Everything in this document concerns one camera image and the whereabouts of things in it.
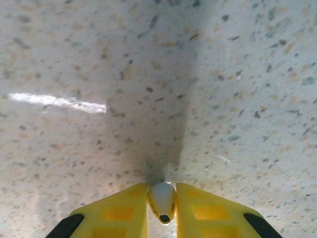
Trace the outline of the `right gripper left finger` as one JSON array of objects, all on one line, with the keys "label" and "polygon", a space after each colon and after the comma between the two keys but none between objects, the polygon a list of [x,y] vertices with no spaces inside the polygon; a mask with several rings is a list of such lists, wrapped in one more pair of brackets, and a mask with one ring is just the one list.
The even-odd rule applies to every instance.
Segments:
[{"label": "right gripper left finger", "polygon": [[147,184],[138,183],[80,207],[62,219],[48,238],[147,238]]}]

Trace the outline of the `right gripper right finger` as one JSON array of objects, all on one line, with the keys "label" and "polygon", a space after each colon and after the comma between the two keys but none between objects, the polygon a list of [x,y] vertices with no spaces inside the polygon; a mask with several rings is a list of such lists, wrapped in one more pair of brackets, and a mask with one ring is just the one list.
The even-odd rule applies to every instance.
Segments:
[{"label": "right gripper right finger", "polygon": [[198,189],[176,184],[178,238],[280,238],[256,210]]}]

